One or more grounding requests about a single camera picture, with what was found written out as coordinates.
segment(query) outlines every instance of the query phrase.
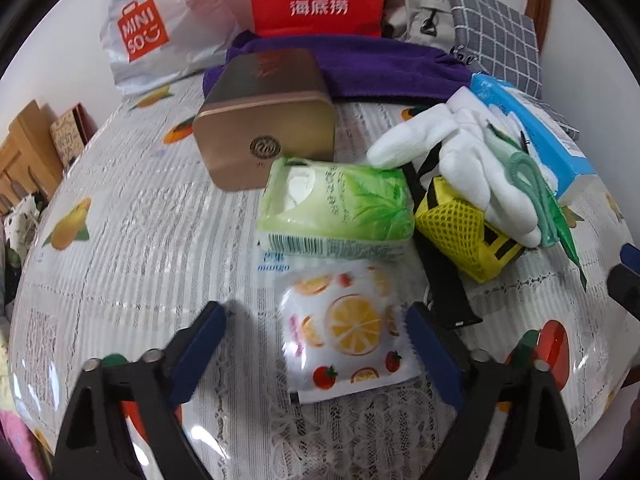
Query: lace tablecloth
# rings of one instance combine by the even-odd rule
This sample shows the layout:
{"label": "lace tablecloth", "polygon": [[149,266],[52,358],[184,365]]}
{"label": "lace tablecloth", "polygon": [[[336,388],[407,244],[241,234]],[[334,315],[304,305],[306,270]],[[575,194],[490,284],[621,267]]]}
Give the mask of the lace tablecloth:
{"label": "lace tablecloth", "polygon": [[[112,352],[135,360],[162,348],[217,300],[230,310],[227,334],[182,410],[184,431],[213,478],[417,479],[454,417],[425,375],[318,404],[289,403],[273,283],[282,272],[320,261],[260,250],[260,191],[217,189],[193,136],[162,142],[200,107],[201,81],[176,82],[173,96],[147,108],[122,105],[47,209],[14,313],[11,366],[21,415],[55,446],[84,361]],[[397,105],[337,108],[338,162],[358,161],[401,120]],[[87,207],[85,198],[86,235],[54,250],[47,237],[76,205]],[[572,205],[586,294],[559,248],[528,252],[484,285],[465,281],[484,323],[462,337],[498,360],[528,329],[548,319],[564,324],[572,373],[562,394],[578,441],[617,391],[640,340],[638,324],[604,287],[630,240],[608,199],[596,183]],[[404,301],[421,300],[428,284],[415,251],[398,266]],[[144,441],[135,435],[134,444],[147,478],[160,478]],[[485,475],[486,460],[477,470]]]}

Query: fruit pattern tablecloth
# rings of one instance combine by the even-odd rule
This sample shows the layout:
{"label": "fruit pattern tablecloth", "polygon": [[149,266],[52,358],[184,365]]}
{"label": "fruit pattern tablecloth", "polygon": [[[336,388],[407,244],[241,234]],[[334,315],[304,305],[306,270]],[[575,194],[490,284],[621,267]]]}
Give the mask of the fruit pattern tablecloth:
{"label": "fruit pattern tablecloth", "polygon": [[[425,374],[405,383],[292,405],[274,283],[325,264],[257,245],[260,190],[223,192],[191,135],[201,76],[124,103],[73,165],[38,228],[15,303],[11,341],[16,404],[56,444],[82,363],[113,352],[129,360],[162,348],[209,300],[225,302],[228,330],[182,426],[213,478],[417,479],[454,417]],[[337,105],[335,159],[357,162],[403,107]],[[465,279],[484,322],[460,331],[470,348],[505,360],[530,330],[557,319],[568,337],[562,396],[576,439],[593,427],[638,350],[639,324],[608,299],[605,279],[630,235],[601,183],[566,214],[589,280],[582,290],[560,248],[530,251],[491,282]],[[405,304],[428,284],[413,249],[396,265]],[[145,441],[134,449],[160,478]],[[491,448],[479,461],[486,473]]]}

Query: red apple print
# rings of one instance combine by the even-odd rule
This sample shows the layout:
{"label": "red apple print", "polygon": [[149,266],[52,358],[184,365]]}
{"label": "red apple print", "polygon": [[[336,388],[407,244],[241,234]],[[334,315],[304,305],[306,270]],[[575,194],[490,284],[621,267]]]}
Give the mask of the red apple print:
{"label": "red apple print", "polygon": [[562,323],[555,319],[546,322],[540,331],[536,354],[551,366],[556,385],[562,390],[569,379],[569,338]]}
{"label": "red apple print", "polygon": [[321,390],[329,390],[334,386],[337,376],[333,365],[330,367],[321,366],[314,371],[314,383]]}
{"label": "red apple print", "polygon": [[343,272],[342,274],[339,274],[338,283],[344,288],[353,285],[353,274],[350,272]]}
{"label": "red apple print", "polygon": [[397,372],[400,369],[400,360],[402,357],[398,352],[393,350],[386,355],[385,366],[391,373]]}

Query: hi logo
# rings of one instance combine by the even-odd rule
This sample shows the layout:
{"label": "hi logo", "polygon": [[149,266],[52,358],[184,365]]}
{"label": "hi logo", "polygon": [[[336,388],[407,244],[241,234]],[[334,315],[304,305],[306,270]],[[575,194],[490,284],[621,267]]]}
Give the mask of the hi logo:
{"label": "hi logo", "polygon": [[148,54],[169,41],[154,0],[131,2],[122,9],[118,29],[129,53],[129,62]]}

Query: black strap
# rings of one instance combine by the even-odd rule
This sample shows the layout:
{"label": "black strap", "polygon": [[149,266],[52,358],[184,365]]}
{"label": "black strap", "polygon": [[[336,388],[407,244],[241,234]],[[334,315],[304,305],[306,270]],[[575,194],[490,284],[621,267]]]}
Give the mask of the black strap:
{"label": "black strap", "polygon": [[[420,185],[412,163],[405,164],[402,172],[414,199],[414,212],[422,202],[425,191]],[[471,310],[458,268],[442,254],[418,229],[414,231],[415,248],[429,280],[433,306],[431,312],[444,328],[453,329],[482,322]]]}
{"label": "black strap", "polygon": [[420,27],[421,33],[427,34],[428,36],[433,36],[434,38],[438,37],[438,29],[436,28],[436,24],[434,22],[437,13],[438,9],[431,9],[431,16],[424,20],[422,27]]}
{"label": "black strap", "polygon": [[420,166],[418,170],[417,177],[420,179],[422,176],[426,175],[430,171],[435,170],[436,166],[440,161],[440,150],[442,149],[442,143],[437,143],[427,155],[427,158],[424,159],[424,162]]}

